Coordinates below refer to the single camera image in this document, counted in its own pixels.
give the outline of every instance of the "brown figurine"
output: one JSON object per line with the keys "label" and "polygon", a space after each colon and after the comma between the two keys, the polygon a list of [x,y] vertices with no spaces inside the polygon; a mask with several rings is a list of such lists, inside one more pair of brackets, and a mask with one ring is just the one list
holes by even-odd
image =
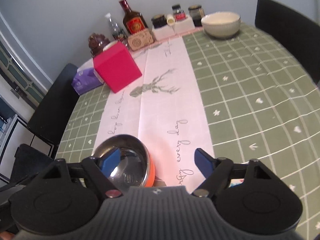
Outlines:
{"label": "brown figurine", "polygon": [[103,48],[110,43],[110,41],[103,34],[95,33],[91,34],[91,36],[88,38],[88,41],[92,57],[99,55]]}

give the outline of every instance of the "white ceramic bowl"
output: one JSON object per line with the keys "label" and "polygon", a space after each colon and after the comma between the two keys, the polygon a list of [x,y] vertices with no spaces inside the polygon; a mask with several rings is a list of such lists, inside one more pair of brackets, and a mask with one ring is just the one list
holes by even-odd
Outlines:
{"label": "white ceramic bowl", "polygon": [[204,16],[201,23],[210,35],[220,39],[229,38],[240,28],[240,15],[234,12],[216,12]]}

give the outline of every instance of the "jar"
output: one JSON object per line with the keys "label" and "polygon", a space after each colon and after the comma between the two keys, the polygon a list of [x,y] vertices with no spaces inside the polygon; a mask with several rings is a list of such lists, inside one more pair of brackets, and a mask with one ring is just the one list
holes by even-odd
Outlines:
{"label": "jar", "polygon": [[182,21],[186,19],[186,14],[184,10],[181,10],[181,7],[179,4],[172,5],[172,12],[173,12],[173,17],[176,21]]}
{"label": "jar", "polygon": [[88,38],[89,48],[91,49],[91,55],[94,58],[99,55],[105,46],[107,46],[110,41],[103,34],[92,33]]}
{"label": "jar", "polygon": [[196,27],[201,27],[201,19],[204,17],[204,11],[200,4],[191,5],[189,8],[190,16],[193,20],[193,23]]}
{"label": "jar", "polygon": [[167,19],[165,18],[164,14],[157,14],[153,16],[151,21],[155,29],[161,28],[167,25]]}

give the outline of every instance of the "silver screw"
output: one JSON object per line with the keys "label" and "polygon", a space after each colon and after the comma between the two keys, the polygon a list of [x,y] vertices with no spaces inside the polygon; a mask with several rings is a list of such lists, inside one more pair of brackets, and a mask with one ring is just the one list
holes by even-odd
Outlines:
{"label": "silver screw", "polygon": [[122,195],[121,191],[118,189],[111,189],[106,192],[106,196],[109,198],[117,198]]}
{"label": "silver screw", "polygon": [[207,197],[209,195],[209,191],[207,191],[206,189],[196,189],[194,192],[193,192],[193,195],[196,196],[196,197]]}

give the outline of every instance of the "red label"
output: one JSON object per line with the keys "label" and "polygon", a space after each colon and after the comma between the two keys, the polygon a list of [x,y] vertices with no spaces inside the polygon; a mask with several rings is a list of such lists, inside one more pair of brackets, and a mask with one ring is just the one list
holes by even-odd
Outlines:
{"label": "red label", "polygon": [[186,14],[183,13],[177,13],[174,15],[174,18],[176,19],[176,21],[181,21],[184,20],[186,18]]}
{"label": "red label", "polygon": [[135,33],[142,31],[146,28],[140,17],[135,17],[135,18],[132,18],[130,21],[128,21],[127,27],[128,27],[129,32],[131,34],[135,34]]}

